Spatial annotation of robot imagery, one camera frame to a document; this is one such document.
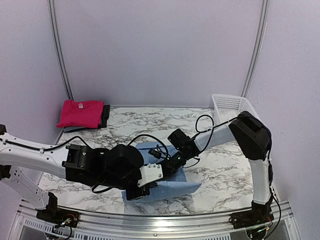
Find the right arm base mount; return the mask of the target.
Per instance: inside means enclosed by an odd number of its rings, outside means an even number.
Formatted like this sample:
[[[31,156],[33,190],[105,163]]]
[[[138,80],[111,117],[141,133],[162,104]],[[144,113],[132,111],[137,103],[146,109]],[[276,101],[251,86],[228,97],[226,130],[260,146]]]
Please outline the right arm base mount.
[[[274,220],[272,212],[263,213],[261,210],[246,210],[234,212],[229,217],[229,223],[234,229],[241,229],[270,223]]]

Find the light blue shirt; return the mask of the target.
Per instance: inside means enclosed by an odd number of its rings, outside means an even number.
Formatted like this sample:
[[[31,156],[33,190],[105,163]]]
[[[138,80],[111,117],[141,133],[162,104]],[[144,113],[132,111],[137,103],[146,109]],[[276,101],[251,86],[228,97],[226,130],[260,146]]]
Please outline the light blue shirt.
[[[156,148],[156,142],[138,143],[135,147],[142,154],[145,164],[159,163],[160,160],[148,153],[149,150]],[[200,187],[200,182],[188,182],[184,169],[181,167],[170,178],[158,181],[156,187],[149,189],[149,195],[132,199],[132,203],[151,203],[160,200],[172,199],[190,195],[196,192]]]

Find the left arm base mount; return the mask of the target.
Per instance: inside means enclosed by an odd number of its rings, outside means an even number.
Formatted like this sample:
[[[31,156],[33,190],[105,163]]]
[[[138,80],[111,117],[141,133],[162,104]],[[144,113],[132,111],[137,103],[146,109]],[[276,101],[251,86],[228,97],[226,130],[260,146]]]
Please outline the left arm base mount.
[[[78,225],[80,213],[78,211],[67,210],[58,208],[56,211],[49,211],[47,209],[37,210],[36,218],[61,226],[61,224],[67,219],[71,219],[69,223],[65,223],[65,226],[76,228]]]

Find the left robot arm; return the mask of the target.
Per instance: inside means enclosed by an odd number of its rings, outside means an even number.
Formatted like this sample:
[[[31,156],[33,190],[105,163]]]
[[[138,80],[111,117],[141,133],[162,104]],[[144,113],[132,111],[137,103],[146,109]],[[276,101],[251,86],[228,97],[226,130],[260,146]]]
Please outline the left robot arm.
[[[47,145],[17,138],[0,126],[0,181],[28,200],[53,223],[63,219],[58,199],[42,190],[22,169],[49,173],[69,182],[92,188],[98,186],[125,190],[130,197],[149,195],[151,183],[163,177],[162,166],[145,164],[140,151],[131,145],[118,144],[112,149],[92,148],[87,144]]]

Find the magenta t-shirt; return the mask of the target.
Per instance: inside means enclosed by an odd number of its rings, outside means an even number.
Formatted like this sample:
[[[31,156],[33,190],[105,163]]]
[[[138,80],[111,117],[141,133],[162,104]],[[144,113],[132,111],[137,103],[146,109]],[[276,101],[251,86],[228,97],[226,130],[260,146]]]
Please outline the magenta t-shirt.
[[[65,100],[57,128],[85,127],[96,129],[101,123],[104,102],[99,100]]]

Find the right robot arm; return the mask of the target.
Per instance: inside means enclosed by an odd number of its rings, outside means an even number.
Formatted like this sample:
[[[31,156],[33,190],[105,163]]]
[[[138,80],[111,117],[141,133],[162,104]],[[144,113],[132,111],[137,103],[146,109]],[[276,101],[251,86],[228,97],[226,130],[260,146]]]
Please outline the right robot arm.
[[[253,181],[252,209],[248,212],[247,219],[252,224],[258,224],[271,211],[272,134],[253,114],[242,111],[238,116],[207,130],[198,131],[192,137],[178,128],[167,139],[177,152],[160,161],[164,178],[173,176],[188,160],[198,157],[205,150],[236,141],[250,163]]]

